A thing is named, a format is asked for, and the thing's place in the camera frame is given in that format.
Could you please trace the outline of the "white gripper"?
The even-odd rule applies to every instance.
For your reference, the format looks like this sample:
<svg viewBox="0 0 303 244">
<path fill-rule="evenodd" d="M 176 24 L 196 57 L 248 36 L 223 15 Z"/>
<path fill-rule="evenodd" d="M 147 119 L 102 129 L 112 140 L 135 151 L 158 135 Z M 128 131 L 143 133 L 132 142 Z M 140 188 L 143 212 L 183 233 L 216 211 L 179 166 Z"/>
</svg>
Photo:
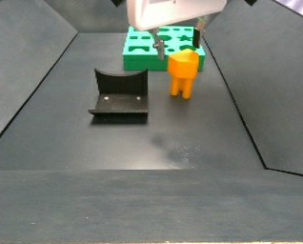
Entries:
<svg viewBox="0 0 303 244">
<path fill-rule="evenodd" d="M 158 27 L 199 17 L 192 38 L 192 45 L 198 49 L 207 25 L 206 15 L 222 11 L 227 0 L 127 0 L 126 5 L 128 24 L 139 31 L 150 30 L 152 47 L 158 51 L 158 58 L 163 60 L 164 41 L 158 35 Z"/>
</svg>

